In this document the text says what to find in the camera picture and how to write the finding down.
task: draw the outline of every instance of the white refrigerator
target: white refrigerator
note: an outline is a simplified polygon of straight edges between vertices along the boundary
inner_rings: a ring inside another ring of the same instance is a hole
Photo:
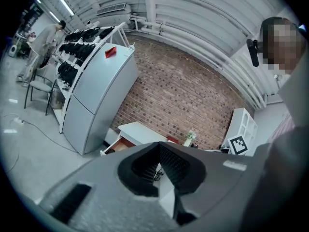
[[[116,46],[116,55],[105,51]],[[106,43],[81,75],[70,98],[63,133],[81,155],[103,144],[106,133],[139,76],[133,50]]]

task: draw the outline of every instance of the open drawer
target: open drawer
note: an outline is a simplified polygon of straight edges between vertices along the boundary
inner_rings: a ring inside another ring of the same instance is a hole
[[[110,145],[107,149],[105,149],[104,151],[101,150],[100,154],[101,156],[104,156],[104,155],[107,155],[107,154],[110,154],[116,151],[131,148],[133,146],[136,146],[136,145],[130,142],[128,139],[122,136],[119,136],[119,138],[112,145]]]

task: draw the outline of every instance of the air vent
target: air vent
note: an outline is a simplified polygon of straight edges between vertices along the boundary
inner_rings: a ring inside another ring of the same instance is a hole
[[[88,185],[76,185],[73,190],[56,206],[51,215],[57,220],[67,224],[90,190],[91,187]]]
[[[108,6],[97,11],[97,15],[102,15],[114,11],[124,10],[126,7],[126,3],[120,3],[112,6]]]

